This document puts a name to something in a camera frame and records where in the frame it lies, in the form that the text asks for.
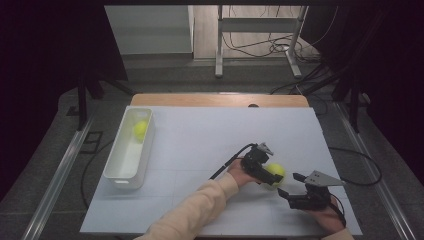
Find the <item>plastic container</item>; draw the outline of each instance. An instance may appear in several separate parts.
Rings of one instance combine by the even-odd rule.
[[[140,121],[147,121],[143,140],[138,139],[133,130]],[[154,134],[152,110],[128,106],[106,162],[103,176],[117,188],[140,188],[143,185]]]

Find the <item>black cable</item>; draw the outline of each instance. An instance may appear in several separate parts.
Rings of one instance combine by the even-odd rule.
[[[278,40],[282,40],[282,39],[286,39],[286,40],[290,40],[289,37],[291,37],[292,35],[287,35],[285,37],[280,37],[280,38],[274,38],[274,39],[269,39],[269,40],[265,40],[265,41],[261,41],[261,42],[256,42],[256,43],[252,43],[252,44],[247,44],[247,45],[241,45],[241,46],[234,46],[232,44],[232,46],[234,48],[245,48],[245,47],[251,47],[251,46],[255,46],[255,45],[259,45],[259,44],[263,44],[263,43],[268,43],[270,41],[278,41]]]
[[[331,194],[331,196],[333,196],[339,202],[340,207],[342,208],[342,214],[344,215],[345,214],[345,211],[344,211],[344,207],[343,207],[342,201],[340,201],[340,199],[336,195],[334,195],[332,193],[330,193],[330,194]]]
[[[340,221],[342,222],[342,224],[343,224],[343,227],[346,227],[346,218],[345,218],[345,216],[344,216],[344,214],[340,211],[340,209],[337,207],[337,206],[335,206],[333,203],[329,203],[328,204],[328,206],[331,208],[331,209],[333,209],[333,211],[335,211],[336,213],[337,213],[337,215],[339,216],[339,218],[340,218]]]
[[[354,154],[359,154],[359,155],[361,155],[362,157],[364,157],[364,158],[368,159],[371,163],[373,163],[373,164],[374,164],[374,166],[377,168],[377,171],[378,171],[378,173],[379,173],[379,176],[378,176],[377,180],[375,180],[374,182],[370,182],[370,183],[358,183],[358,182],[354,182],[354,181],[352,181],[352,180],[349,180],[349,179],[346,179],[346,178],[343,178],[343,177],[340,177],[340,179],[341,179],[341,180],[343,180],[343,181],[345,181],[345,182],[347,182],[347,183],[353,184],[353,185],[369,187],[369,186],[373,186],[373,185],[375,185],[375,184],[379,183],[379,182],[381,181],[381,179],[383,178],[383,173],[382,173],[382,171],[381,171],[380,167],[379,167],[379,166],[378,166],[378,164],[377,164],[377,163],[376,163],[376,162],[375,162],[375,161],[374,161],[371,157],[369,157],[368,155],[363,154],[363,153],[361,153],[361,152],[354,151],[354,150],[344,149],[344,148],[328,147],[328,149],[331,149],[331,150],[337,150],[337,151],[343,151],[343,152],[348,152],[348,153],[354,153]]]
[[[240,49],[237,49],[237,48],[232,48],[232,47],[228,46],[227,41],[225,41],[225,37],[224,36],[222,36],[222,39],[224,40],[225,45],[227,45],[227,47],[229,49],[234,50],[234,51],[238,51],[238,52],[241,52],[241,53],[244,53],[244,54],[247,54],[247,55],[249,55],[251,57],[266,57],[266,56],[269,56],[269,55],[273,54],[273,52],[270,52],[270,53],[267,53],[267,54],[264,54],[264,55],[254,55],[254,54],[245,52],[245,51],[240,50]]]
[[[327,71],[325,71],[324,73],[322,73],[322,74],[320,74],[320,75],[318,75],[318,76],[312,76],[312,77],[309,77],[306,81],[310,81],[310,80],[314,80],[314,79],[320,78],[320,77],[322,77],[322,76],[326,75],[329,71],[330,71],[330,69],[328,68],[328,69],[327,69]],[[296,87],[301,87],[302,85],[307,84],[307,82],[306,82],[306,81],[303,81],[302,83],[297,84],[297,86],[294,86],[294,87],[290,90],[289,94],[293,94],[293,91],[296,89]],[[319,82],[308,82],[308,83],[309,83],[309,84],[317,84],[317,83],[319,83]]]
[[[275,17],[278,17],[278,12],[280,12],[280,6],[278,6],[278,8],[277,8],[277,14],[275,14]],[[270,38],[271,38],[271,34],[272,33],[269,33],[269,35],[268,35],[268,41],[270,40]]]
[[[274,94],[275,92],[277,92],[280,89],[284,89],[286,87],[289,87],[289,86],[292,86],[292,85],[296,85],[296,84],[299,84],[299,83],[304,82],[304,81],[309,81],[309,80],[312,79],[313,76],[315,76],[316,74],[318,74],[324,67],[325,67],[325,64],[324,63],[321,63],[318,66],[316,66],[310,73],[308,73],[306,76],[304,76],[301,80],[299,80],[297,82],[289,83],[289,84],[286,84],[286,85],[283,85],[283,86],[280,86],[280,87],[273,88],[270,91],[269,94],[272,95],[272,94]]]
[[[300,45],[300,49],[297,50],[297,51],[294,51],[296,60],[298,60],[299,62],[303,62],[303,63],[321,63],[323,61],[321,56],[319,56],[319,57],[308,57],[308,58],[304,57],[301,54],[301,52],[303,51],[303,49],[308,48],[308,46],[303,47],[303,45],[301,43],[299,43],[299,45]]]
[[[114,140],[111,140],[109,142],[107,142],[103,147],[99,148],[99,150],[93,155],[91,156],[90,160],[87,162],[87,164],[85,165],[84,171],[82,172],[82,176],[81,176],[81,182],[80,182],[80,192],[81,192],[81,197],[82,197],[82,201],[84,203],[84,206],[86,209],[88,209],[88,202],[87,202],[87,198],[85,197],[85,193],[84,193],[84,180],[85,180],[85,174],[87,172],[88,166],[90,166],[91,162],[93,162],[94,158],[103,150],[105,149],[107,146],[109,146],[111,143],[113,143]]]
[[[265,10],[264,10],[264,12],[261,14],[261,16],[259,16],[259,17],[262,17],[265,13],[266,13],[266,8],[267,8],[267,6],[265,6]]]
[[[250,144],[244,146],[242,149],[240,149],[240,151],[238,151],[236,154],[234,154],[234,156],[232,158],[230,158],[230,160],[228,160],[224,165],[222,165],[222,167],[220,169],[218,169],[218,171],[216,171],[209,179],[215,179],[216,177],[218,177],[218,175],[221,174],[221,172],[224,171],[228,166],[230,166],[230,164],[234,160],[236,160],[238,158],[238,155],[240,155],[240,153],[242,153],[244,150],[246,150],[246,148],[257,146],[257,145],[258,144],[250,143]]]
[[[229,6],[229,8],[228,8],[228,17],[231,17],[231,10],[233,10],[234,16],[236,16],[236,17],[237,17],[236,12],[234,11],[234,9],[233,9],[233,6],[232,6],[232,5],[230,5],[230,6]],[[231,32],[230,32],[230,43],[231,43],[231,46],[233,46],[233,47],[234,47],[234,43],[233,43],[233,38],[232,38],[232,36],[231,36]]]

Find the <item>beige sleeve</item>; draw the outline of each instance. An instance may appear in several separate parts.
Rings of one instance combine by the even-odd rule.
[[[322,240],[354,240],[352,234],[349,232],[349,229],[345,228],[340,232],[334,233],[330,236],[323,238]]]
[[[204,225],[219,216],[227,199],[238,191],[237,183],[229,173],[217,181],[208,180],[136,239],[194,239]]]

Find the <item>human arm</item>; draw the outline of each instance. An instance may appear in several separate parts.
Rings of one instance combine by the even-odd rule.
[[[208,180],[176,208],[153,223],[137,240],[194,239],[204,225],[219,216],[226,201],[238,193],[240,187],[255,180],[244,173],[240,160],[235,160],[220,179]]]

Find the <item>yellow ball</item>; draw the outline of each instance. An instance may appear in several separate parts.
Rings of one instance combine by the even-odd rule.
[[[147,130],[146,120],[139,121],[138,123],[134,125],[134,128],[133,128],[134,135],[139,141],[144,140],[144,136],[146,135],[146,130]]]
[[[269,173],[275,175],[283,176],[280,182],[272,184],[273,187],[277,187],[280,185],[280,183],[284,180],[284,177],[286,175],[286,170],[278,163],[270,163],[265,166],[265,170],[267,170]]]

